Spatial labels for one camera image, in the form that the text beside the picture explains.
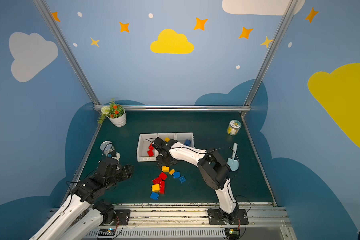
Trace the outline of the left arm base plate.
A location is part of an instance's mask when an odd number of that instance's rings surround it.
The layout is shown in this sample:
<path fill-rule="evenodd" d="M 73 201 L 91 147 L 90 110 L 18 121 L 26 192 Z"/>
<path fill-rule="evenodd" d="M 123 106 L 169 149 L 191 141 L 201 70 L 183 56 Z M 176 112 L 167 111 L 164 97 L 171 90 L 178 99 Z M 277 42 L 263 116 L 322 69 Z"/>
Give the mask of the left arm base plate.
<path fill-rule="evenodd" d="M 104 214 L 103 225 L 113 226 L 121 224 L 127 226 L 130 220 L 131 210 L 122 209 L 122 210 L 110 210 Z"/>

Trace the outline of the blue brick bottom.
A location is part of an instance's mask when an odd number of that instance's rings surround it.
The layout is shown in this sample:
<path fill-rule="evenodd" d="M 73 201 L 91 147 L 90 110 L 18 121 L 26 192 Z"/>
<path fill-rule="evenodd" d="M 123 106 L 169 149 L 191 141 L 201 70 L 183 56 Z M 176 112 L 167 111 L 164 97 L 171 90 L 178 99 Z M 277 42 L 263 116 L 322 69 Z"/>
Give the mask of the blue brick bottom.
<path fill-rule="evenodd" d="M 158 200 L 159 199 L 160 194 L 157 192 L 151 192 L 150 198 L 153 200 Z"/>

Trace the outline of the red small brick binned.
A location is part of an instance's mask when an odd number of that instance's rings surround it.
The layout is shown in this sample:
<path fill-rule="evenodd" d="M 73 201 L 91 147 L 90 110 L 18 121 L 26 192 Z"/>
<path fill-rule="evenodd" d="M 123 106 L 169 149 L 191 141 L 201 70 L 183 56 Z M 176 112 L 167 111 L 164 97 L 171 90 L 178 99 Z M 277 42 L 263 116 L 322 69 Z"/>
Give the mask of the red small brick binned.
<path fill-rule="evenodd" d="M 147 151 L 149 157 L 153 157 L 155 154 L 154 154 L 154 151 L 153 150 L 149 150 Z"/>

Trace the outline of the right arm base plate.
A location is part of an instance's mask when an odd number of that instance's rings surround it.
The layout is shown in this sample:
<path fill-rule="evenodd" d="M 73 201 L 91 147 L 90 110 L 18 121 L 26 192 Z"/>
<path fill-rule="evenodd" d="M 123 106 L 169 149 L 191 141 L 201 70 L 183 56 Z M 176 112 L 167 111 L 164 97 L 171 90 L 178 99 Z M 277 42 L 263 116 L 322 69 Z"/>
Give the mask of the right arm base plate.
<path fill-rule="evenodd" d="M 231 214 L 220 209 L 208 209 L 207 214 L 210 225 L 247 225 L 249 223 L 245 209 L 235 210 Z"/>

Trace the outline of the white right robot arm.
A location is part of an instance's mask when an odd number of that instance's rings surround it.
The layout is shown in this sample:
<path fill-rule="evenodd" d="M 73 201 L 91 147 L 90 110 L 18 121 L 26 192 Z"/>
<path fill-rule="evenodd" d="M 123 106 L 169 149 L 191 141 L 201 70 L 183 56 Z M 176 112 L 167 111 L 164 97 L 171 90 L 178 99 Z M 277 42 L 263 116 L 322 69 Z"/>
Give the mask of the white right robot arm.
<path fill-rule="evenodd" d="M 178 160 L 198 167 L 205 183 L 215 190 L 221 213 L 231 218 L 236 216 L 239 204 L 231 189 L 231 168 L 217 149 L 195 149 L 177 140 L 166 142 L 159 137 L 153 140 L 152 146 L 158 152 L 156 159 L 159 167 L 170 167 Z"/>

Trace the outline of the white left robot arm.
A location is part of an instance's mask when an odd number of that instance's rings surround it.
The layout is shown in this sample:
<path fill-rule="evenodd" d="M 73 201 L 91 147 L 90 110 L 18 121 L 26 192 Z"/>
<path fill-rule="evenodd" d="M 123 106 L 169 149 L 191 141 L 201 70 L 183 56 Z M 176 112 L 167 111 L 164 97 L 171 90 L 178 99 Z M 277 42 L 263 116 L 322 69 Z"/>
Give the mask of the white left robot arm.
<path fill-rule="evenodd" d="M 133 173 L 134 166 L 122 166 L 116 157 L 101 160 L 93 175 L 77 183 L 70 197 L 31 239 L 80 240 L 101 224 L 117 221 L 114 205 L 97 199 Z"/>

